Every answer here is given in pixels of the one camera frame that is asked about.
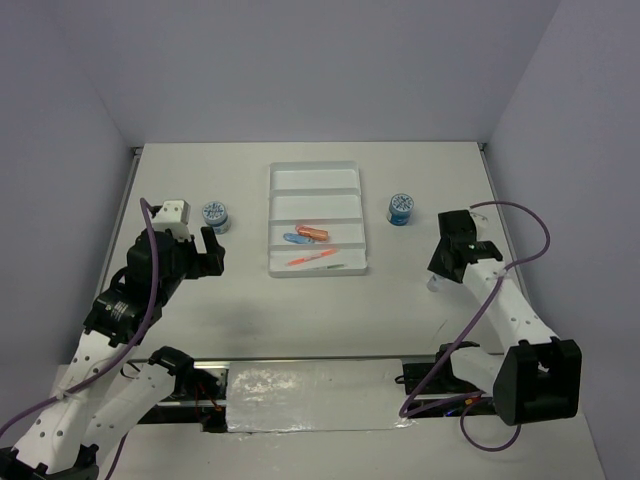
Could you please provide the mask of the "small blue cap bottle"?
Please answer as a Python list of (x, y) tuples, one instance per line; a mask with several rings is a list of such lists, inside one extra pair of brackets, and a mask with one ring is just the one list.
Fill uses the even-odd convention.
[(432, 274), (426, 282), (427, 289), (430, 292), (436, 293), (441, 288), (442, 279), (436, 274)]

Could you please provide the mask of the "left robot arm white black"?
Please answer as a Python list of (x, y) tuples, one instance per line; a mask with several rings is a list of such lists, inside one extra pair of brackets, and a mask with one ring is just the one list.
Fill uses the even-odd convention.
[(211, 228), (201, 234), (203, 253), (193, 238), (180, 241), (168, 229), (153, 239), (146, 232), (136, 238), (126, 266), (95, 299), (57, 391), (42, 406), (28, 408), (37, 416), (34, 424), (2, 449), (2, 478), (96, 479), (107, 456), (121, 453), (128, 432), (157, 403), (218, 395), (219, 379), (196, 368), (186, 353), (164, 346), (118, 394), (105, 398), (180, 283), (223, 273), (224, 248)]

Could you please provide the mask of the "orange highlighter pen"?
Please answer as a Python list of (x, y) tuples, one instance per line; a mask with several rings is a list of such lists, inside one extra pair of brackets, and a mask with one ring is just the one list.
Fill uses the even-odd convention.
[(320, 251), (308, 256), (304, 256), (304, 257), (300, 257), (300, 258), (296, 258), (293, 260), (290, 260), (286, 263), (287, 267), (293, 267), (293, 266), (297, 266), (297, 265), (301, 265), (304, 263), (308, 263), (311, 261), (315, 261), (318, 259), (322, 259), (331, 255), (334, 255), (336, 253), (339, 252), (339, 249), (333, 248), (333, 249), (328, 249), (328, 250), (324, 250), (324, 251)]

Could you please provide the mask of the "blue cleaning putty jar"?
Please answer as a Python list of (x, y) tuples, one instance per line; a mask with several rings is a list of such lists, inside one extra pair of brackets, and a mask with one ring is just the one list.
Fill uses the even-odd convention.
[(413, 208), (414, 200), (410, 195), (397, 193), (390, 199), (387, 220), (394, 226), (405, 226), (409, 223)]
[(226, 233), (231, 226), (231, 220), (226, 206), (219, 201), (206, 203), (202, 208), (202, 216), (205, 224), (211, 228), (216, 235)]

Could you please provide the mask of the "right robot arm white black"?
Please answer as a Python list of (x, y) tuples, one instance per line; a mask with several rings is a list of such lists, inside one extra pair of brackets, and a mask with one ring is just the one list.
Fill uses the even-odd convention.
[(482, 305), (504, 350), (499, 358), (479, 346), (459, 345), (434, 371), (436, 383), (457, 391), (466, 382), (492, 398), (510, 426), (571, 418), (579, 406), (582, 352), (562, 340), (508, 277), (503, 255), (479, 238), (468, 210), (438, 215), (440, 240), (428, 270), (461, 284)]

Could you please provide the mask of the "blue transparent eraser case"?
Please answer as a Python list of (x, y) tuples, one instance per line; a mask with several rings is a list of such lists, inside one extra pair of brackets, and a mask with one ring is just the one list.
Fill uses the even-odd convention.
[(283, 240), (296, 245), (308, 245), (314, 243), (312, 238), (293, 232), (284, 233)]

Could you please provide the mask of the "orange eraser case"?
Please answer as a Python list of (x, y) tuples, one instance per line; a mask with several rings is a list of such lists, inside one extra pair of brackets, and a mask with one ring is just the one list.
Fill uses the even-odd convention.
[(329, 233), (326, 230), (317, 229), (311, 227), (307, 231), (297, 232), (300, 235), (304, 235), (312, 238), (314, 241), (326, 242), (329, 240)]

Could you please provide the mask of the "green white pen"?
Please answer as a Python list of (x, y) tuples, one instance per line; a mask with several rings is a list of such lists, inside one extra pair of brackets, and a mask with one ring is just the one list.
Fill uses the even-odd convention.
[(306, 268), (304, 270), (304, 272), (307, 271), (328, 271), (328, 270), (339, 270), (342, 268), (345, 268), (346, 265), (343, 263), (339, 263), (339, 264), (331, 264), (331, 265), (323, 265), (323, 266), (318, 266), (318, 267), (311, 267), (311, 268)]

